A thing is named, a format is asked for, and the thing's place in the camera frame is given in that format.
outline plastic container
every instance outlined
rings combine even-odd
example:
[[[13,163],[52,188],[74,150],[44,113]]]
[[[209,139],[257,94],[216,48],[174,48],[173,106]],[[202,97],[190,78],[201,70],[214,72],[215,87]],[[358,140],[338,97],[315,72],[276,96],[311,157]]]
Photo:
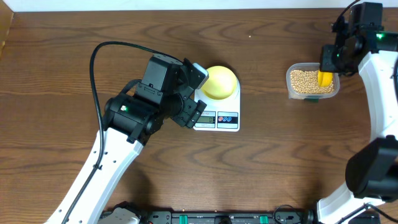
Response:
[[[304,100],[304,99],[324,99],[324,98],[330,98],[332,96],[335,96],[340,89],[340,79],[338,78],[338,74],[334,73],[333,74],[333,86],[335,87],[335,90],[333,93],[324,93],[324,94],[309,94],[309,93],[297,93],[293,87],[292,83],[290,81],[290,73],[292,70],[301,70],[304,72],[309,72],[309,71],[318,71],[319,70],[319,63],[297,63],[292,65],[286,72],[286,83],[287,83],[287,90],[289,91],[289,99],[298,99],[298,100]]]

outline digital scale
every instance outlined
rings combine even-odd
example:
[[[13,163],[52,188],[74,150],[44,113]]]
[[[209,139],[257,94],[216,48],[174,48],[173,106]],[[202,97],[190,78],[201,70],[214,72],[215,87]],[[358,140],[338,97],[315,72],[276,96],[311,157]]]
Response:
[[[239,80],[233,93],[223,99],[214,100],[199,89],[195,90],[195,101],[202,100],[207,104],[193,127],[198,131],[239,131],[241,123],[241,85]]]

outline yellow scoop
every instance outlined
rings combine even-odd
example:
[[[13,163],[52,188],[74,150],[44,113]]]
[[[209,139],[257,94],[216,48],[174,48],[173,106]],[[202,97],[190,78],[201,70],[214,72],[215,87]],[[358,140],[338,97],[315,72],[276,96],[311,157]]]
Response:
[[[318,84],[320,87],[326,87],[331,84],[333,73],[318,71]]]
[[[207,97],[214,100],[223,100],[232,95],[238,80],[230,69],[214,66],[207,68],[207,72],[209,79],[200,88]]]

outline white wall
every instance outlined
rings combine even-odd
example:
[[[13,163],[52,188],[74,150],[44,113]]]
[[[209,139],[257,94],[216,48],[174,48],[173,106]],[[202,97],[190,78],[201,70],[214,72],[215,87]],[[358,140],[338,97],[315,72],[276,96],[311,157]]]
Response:
[[[381,2],[398,7],[398,0]],[[14,12],[346,7],[353,0],[4,0]]]

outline brown wood tabletop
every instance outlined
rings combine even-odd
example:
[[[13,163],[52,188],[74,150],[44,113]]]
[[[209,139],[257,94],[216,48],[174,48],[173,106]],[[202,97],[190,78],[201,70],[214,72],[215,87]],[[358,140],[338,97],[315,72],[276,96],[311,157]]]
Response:
[[[145,45],[204,67],[227,65],[242,88],[238,133],[201,132],[167,120],[127,169],[108,207],[124,200],[176,211],[311,208],[345,181],[369,141],[358,75],[312,103],[288,99],[286,71],[318,62],[341,9],[17,13],[0,61],[0,223],[43,223],[60,204],[95,140],[88,64],[107,40]],[[398,9],[384,9],[398,31]],[[98,53],[101,107],[151,54]],[[398,217],[397,202],[380,208]]]

